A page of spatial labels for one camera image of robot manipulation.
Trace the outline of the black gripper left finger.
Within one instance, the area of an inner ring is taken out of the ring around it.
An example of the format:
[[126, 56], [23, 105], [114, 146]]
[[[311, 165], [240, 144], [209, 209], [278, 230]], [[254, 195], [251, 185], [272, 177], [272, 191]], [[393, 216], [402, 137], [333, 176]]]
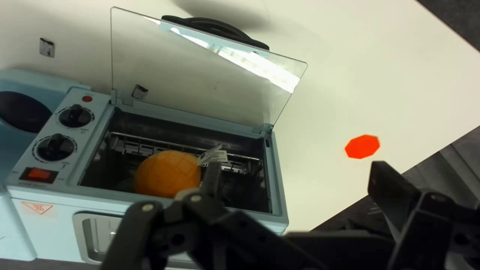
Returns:
[[318, 260], [249, 215], [227, 210], [215, 198], [221, 174], [221, 165], [210, 164], [201, 188], [180, 192], [168, 209], [132, 204], [101, 270], [165, 270], [177, 254], [204, 270], [321, 270]]

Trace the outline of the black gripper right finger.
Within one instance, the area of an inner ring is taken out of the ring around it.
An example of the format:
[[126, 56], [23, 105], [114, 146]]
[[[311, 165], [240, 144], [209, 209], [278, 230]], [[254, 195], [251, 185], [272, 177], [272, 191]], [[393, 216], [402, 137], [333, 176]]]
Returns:
[[450, 254], [480, 270], [480, 212], [419, 189], [384, 161], [371, 164], [368, 194], [399, 231], [389, 270], [447, 270]]

